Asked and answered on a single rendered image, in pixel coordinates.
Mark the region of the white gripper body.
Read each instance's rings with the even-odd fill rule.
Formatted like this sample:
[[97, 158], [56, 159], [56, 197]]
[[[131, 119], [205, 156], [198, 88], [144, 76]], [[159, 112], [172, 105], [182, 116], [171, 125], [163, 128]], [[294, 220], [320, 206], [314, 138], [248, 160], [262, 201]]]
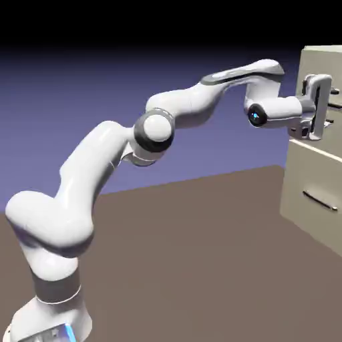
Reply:
[[305, 76], [302, 88], [302, 139], [322, 139], [331, 84], [332, 77], [327, 74]]

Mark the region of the beige drawer front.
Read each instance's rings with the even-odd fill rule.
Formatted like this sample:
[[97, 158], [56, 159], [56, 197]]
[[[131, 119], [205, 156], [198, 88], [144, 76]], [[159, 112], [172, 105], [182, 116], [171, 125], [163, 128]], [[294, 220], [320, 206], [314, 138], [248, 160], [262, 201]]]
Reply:
[[[303, 190], [339, 210], [314, 202]], [[280, 213], [342, 257], [342, 158], [290, 140]]]
[[326, 73], [332, 76], [332, 87], [339, 90], [339, 95], [330, 95], [329, 103], [341, 106], [340, 109], [327, 109], [327, 119], [334, 122], [325, 128], [323, 139], [307, 141], [309, 145], [342, 158], [342, 45], [332, 45], [313, 49], [306, 46], [301, 52], [297, 75], [296, 94], [302, 91], [303, 78], [310, 73]]

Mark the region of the beige cabinet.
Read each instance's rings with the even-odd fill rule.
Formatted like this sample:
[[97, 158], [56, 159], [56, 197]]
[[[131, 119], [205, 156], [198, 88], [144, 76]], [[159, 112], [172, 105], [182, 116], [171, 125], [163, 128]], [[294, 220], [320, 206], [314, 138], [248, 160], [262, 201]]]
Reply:
[[280, 212], [342, 257], [342, 45], [302, 49], [296, 92], [310, 73], [332, 77], [332, 94], [321, 140], [291, 138]]

